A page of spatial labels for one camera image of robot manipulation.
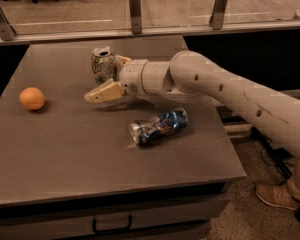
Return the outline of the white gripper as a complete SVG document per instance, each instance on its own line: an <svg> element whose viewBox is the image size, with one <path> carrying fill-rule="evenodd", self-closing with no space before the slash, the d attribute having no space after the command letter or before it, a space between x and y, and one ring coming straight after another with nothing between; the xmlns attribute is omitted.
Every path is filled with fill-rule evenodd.
<svg viewBox="0 0 300 240"><path fill-rule="evenodd" d="M144 95L145 91L142 83L142 74L148 60L131 60L122 55L115 56L116 68L119 73L119 80L112 78L106 80L100 86L94 88L84 95L88 103L102 103L120 99L125 95Z"/></svg>

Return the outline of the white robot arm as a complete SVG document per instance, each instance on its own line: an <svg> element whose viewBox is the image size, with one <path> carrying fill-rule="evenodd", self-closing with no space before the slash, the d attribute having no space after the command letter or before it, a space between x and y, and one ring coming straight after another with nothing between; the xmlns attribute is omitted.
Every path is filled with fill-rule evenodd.
<svg viewBox="0 0 300 240"><path fill-rule="evenodd" d="M300 100L235 75L192 51L181 51L167 62L117 55L115 64L118 70L112 76L112 63L97 63L99 86L85 94L86 101L101 103L128 94L187 103L208 95L300 160Z"/></svg>

